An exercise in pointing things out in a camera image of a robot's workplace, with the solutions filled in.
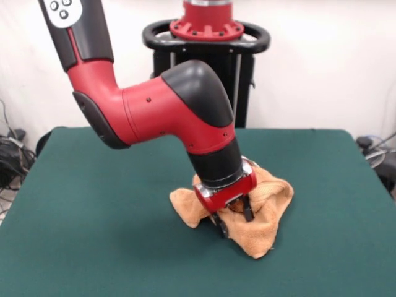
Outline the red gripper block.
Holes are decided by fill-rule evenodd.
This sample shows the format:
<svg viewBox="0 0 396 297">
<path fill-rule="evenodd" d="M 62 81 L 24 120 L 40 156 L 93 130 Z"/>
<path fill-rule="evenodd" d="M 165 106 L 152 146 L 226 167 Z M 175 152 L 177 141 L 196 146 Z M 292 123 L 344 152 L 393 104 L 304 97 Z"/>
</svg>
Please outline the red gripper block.
<svg viewBox="0 0 396 297">
<path fill-rule="evenodd" d="M 232 185 L 221 189 L 209 189 L 202 183 L 194 185 L 194 192 L 199 202 L 210 213 L 213 213 L 214 224 L 222 238 L 228 237 L 228 228 L 225 222 L 216 213 L 237 200 L 243 203 L 243 214 L 247 222 L 254 219 L 250 198 L 248 194 L 257 186 L 257 179 L 252 168 L 244 168 L 242 177 Z"/>
</svg>

